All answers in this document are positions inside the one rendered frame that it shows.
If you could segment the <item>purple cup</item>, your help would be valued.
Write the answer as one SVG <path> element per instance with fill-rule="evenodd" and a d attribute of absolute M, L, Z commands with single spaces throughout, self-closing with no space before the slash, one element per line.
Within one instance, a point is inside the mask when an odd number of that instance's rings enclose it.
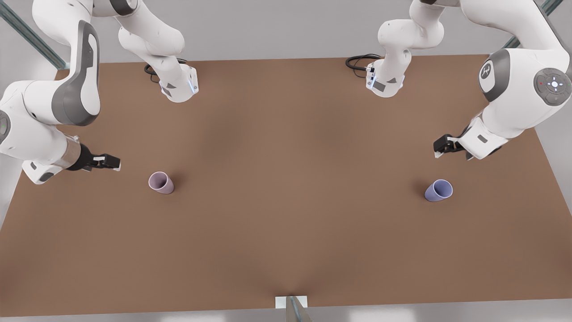
<path fill-rule="evenodd" d="M 430 202 L 438 202 L 449 198 L 452 193 L 451 183 L 445 179 L 438 179 L 425 190 L 425 199 Z"/>

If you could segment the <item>pink cup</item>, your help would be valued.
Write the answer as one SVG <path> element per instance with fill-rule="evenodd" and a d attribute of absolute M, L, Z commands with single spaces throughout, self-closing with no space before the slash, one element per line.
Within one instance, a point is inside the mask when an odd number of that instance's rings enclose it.
<path fill-rule="evenodd" d="M 151 189 L 162 194 L 171 194 L 174 191 L 174 184 L 170 177 L 164 172 L 151 174 L 148 180 Z"/>

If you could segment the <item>silver frame post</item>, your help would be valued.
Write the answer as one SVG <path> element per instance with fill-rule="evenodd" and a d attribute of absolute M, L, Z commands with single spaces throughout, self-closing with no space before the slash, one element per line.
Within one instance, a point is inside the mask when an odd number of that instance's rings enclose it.
<path fill-rule="evenodd" d="M 515 8 L 509 9 L 500 30 L 515 38 L 522 49 L 560 50 L 566 43 L 548 18 L 564 0 L 543 0 L 541 5 L 534 0 L 511 0 Z"/>
<path fill-rule="evenodd" d="M 307 312 L 307 296 L 281 296 L 274 298 L 276 309 L 284 309 L 285 322 L 313 322 Z"/>
<path fill-rule="evenodd" d="M 53 67 L 57 70 L 69 69 L 69 63 L 66 63 L 61 57 L 35 33 L 28 25 L 4 0 L 0 0 L 0 18 L 4 20 L 12 29 L 14 29 L 28 44 L 30 44 L 39 54 L 41 54 Z"/>

